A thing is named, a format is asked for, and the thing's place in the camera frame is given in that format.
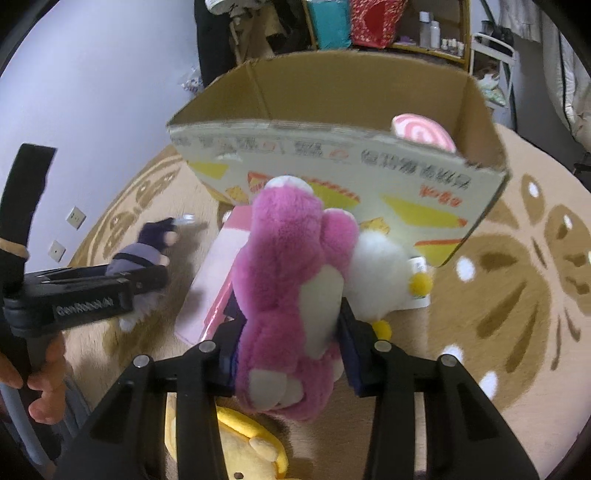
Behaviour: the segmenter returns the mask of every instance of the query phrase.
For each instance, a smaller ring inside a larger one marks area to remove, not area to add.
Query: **white wall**
[[[28,270],[66,265],[133,176],[169,143],[165,123],[198,66],[193,0],[60,0],[0,77],[0,188],[24,142],[57,147],[33,221]],[[65,218],[87,214],[75,231]]]
[[[488,0],[495,21],[499,21],[499,0]],[[472,32],[480,31],[480,22],[486,20],[480,0],[470,3]],[[515,106],[518,133],[526,140],[548,152],[563,165],[571,168],[583,159],[584,148],[570,135],[550,103],[546,88],[542,45],[514,36],[518,61],[514,69]],[[494,120],[512,128],[508,109],[495,111]]]

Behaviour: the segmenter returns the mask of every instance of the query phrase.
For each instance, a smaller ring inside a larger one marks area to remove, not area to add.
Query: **pink box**
[[[232,292],[230,271],[251,230],[250,205],[235,207],[197,272],[174,324],[175,335],[188,345],[213,337],[225,320],[223,310]]]

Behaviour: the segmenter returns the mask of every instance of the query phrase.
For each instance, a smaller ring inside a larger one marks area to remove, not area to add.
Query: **small bottle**
[[[421,48],[431,47],[431,14],[429,12],[420,12],[421,31],[419,35],[418,46]]]
[[[441,46],[441,29],[439,22],[433,20],[431,22],[431,48],[437,50]]]

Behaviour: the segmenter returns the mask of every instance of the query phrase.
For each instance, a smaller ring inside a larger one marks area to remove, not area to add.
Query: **white rack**
[[[495,43],[500,47],[503,47],[504,49],[508,50],[511,52],[511,55],[507,55],[505,53],[501,53],[498,50],[495,50],[492,47],[489,47],[488,45],[484,45],[483,42],[478,41],[478,39],[481,39],[482,41],[488,41],[488,43],[490,44]],[[511,47],[510,45],[507,45],[505,42],[501,41],[501,40],[497,40],[496,38],[493,38],[489,35],[485,35],[484,33],[475,33],[474,35],[472,35],[472,51],[470,52],[470,75],[474,75],[474,55],[475,53],[479,51],[480,53],[493,58],[493,59],[497,59],[500,60],[502,63],[505,63],[509,66],[509,78],[507,78],[507,93],[505,95],[505,100],[509,99],[509,96],[511,95],[511,91],[513,90],[513,68],[515,67],[515,49],[513,47]],[[508,107],[508,101],[505,101],[505,106],[499,105],[498,103],[495,102],[491,102],[489,100],[486,101],[487,106],[489,106],[490,108],[507,108]]]

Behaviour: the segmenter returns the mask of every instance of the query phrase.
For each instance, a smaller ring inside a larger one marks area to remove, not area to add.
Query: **wall outlet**
[[[80,225],[84,223],[84,220],[86,220],[86,215],[82,213],[78,207],[74,207],[66,218],[66,222],[68,222],[76,230],[80,228]]]
[[[49,252],[47,254],[52,257],[53,260],[59,263],[61,262],[61,258],[64,256],[64,253],[66,253],[66,247],[64,247],[57,240],[54,240],[51,244],[51,247],[49,247]]]

